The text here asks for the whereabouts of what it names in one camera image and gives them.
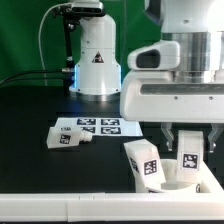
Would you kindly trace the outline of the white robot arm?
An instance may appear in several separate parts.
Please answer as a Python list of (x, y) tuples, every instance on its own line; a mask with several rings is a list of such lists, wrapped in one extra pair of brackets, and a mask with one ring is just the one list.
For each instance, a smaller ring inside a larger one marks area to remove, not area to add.
[(208, 123), (213, 151), (224, 130), (224, 0), (145, 0), (161, 38), (129, 54), (124, 79), (115, 60), (115, 24), (100, 1), (75, 0), (72, 9), (82, 26), (76, 95), (105, 100), (119, 92), (121, 116), (159, 122), (169, 143), (174, 123)]

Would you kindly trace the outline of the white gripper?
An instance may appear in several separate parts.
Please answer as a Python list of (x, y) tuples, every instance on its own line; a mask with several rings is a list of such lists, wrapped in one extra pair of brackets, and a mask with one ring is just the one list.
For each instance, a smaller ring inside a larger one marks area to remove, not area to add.
[(120, 114), (125, 120), (161, 122), (167, 148), (173, 150), (171, 123), (213, 123), (209, 152), (224, 123), (224, 71), (210, 83), (175, 83), (171, 72), (130, 71), (122, 84)]

